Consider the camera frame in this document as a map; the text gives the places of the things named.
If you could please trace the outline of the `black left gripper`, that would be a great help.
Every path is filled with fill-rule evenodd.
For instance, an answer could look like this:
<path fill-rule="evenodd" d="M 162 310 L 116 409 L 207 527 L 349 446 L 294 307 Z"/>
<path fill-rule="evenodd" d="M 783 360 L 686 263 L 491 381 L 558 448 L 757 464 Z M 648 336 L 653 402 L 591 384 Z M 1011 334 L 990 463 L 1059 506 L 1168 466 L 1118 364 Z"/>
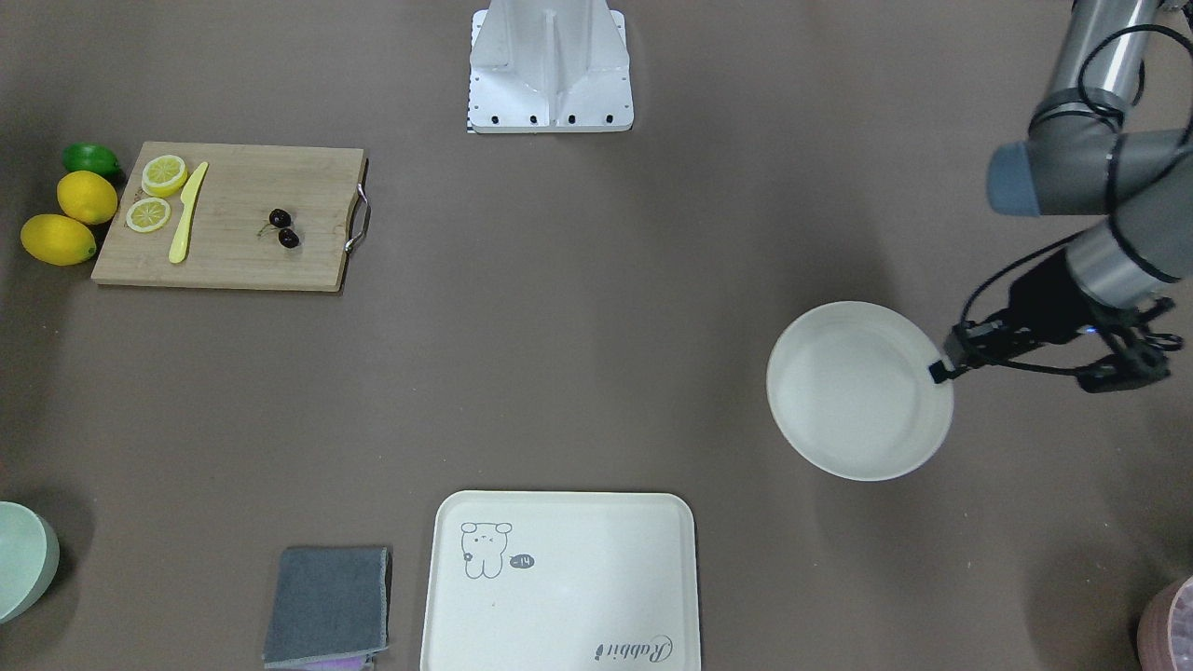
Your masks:
<path fill-rule="evenodd" d="M 972 322 L 968 313 L 981 293 L 1015 267 L 1041 256 L 1036 251 L 1010 263 L 968 297 L 960 320 L 951 330 L 951 364 L 935 361 L 928 367 L 934 384 L 960 377 L 953 367 L 1007 365 L 1015 357 L 1045 344 L 1067 344 L 1083 333 L 1109 326 L 1108 310 L 1092 300 L 1074 279 L 1067 250 L 1057 250 L 1021 275 L 1008 289 L 1005 308 Z"/>

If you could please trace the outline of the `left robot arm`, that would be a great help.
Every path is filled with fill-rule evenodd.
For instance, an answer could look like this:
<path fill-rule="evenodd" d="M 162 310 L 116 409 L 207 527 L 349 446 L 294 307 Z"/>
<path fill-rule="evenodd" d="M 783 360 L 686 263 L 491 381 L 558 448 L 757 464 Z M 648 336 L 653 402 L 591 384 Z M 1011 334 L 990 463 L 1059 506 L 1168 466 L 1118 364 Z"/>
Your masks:
<path fill-rule="evenodd" d="M 1152 33 L 1189 49 L 1189 35 L 1160 25 L 1189 18 L 1188 1 L 1075 1 L 1047 93 L 1027 137 L 990 156 L 987 197 L 1013 216 L 1096 215 L 1098 224 L 1024 256 L 1003 309 L 973 322 L 960 315 L 934 382 L 991 365 L 1026 370 L 1022 355 L 1094 333 L 1108 347 L 1077 368 L 1032 365 L 1071 377 L 1082 390 L 1136 390 L 1169 376 L 1180 336 L 1152 331 L 1172 310 L 1167 287 L 1189 277 L 1189 127 L 1129 133 L 1145 90 Z"/>

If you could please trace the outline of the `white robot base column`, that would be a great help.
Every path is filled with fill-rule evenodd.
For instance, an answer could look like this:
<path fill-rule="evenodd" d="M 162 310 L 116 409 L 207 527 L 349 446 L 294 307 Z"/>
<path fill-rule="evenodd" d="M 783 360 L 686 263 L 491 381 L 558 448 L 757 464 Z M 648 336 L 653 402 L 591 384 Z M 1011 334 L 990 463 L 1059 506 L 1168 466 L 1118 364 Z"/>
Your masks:
<path fill-rule="evenodd" d="M 605 1 L 492 1 L 470 47 L 469 133 L 633 127 L 626 18 Z"/>

